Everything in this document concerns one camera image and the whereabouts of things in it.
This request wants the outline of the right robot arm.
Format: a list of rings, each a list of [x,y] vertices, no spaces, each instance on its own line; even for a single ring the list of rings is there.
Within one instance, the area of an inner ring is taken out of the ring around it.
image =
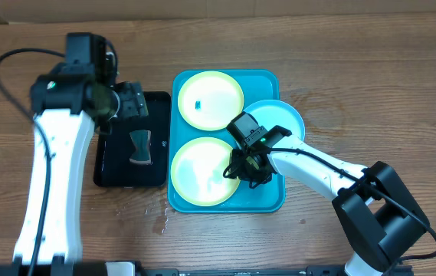
[[[433,229],[398,173],[378,161],[370,167],[348,163],[305,144],[289,130],[234,135],[223,176],[254,188],[278,174],[298,180],[331,201],[354,254],[347,275],[383,275]]]

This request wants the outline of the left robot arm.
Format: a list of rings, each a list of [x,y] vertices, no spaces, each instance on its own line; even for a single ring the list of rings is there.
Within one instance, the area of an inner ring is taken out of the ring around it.
[[[31,86],[34,160],[28,204],[11,264],[0,275],[136,275],[135,261],[82,260],[80,197],[97,124],[144,117],[138,82],[95,74],[42,74]]]

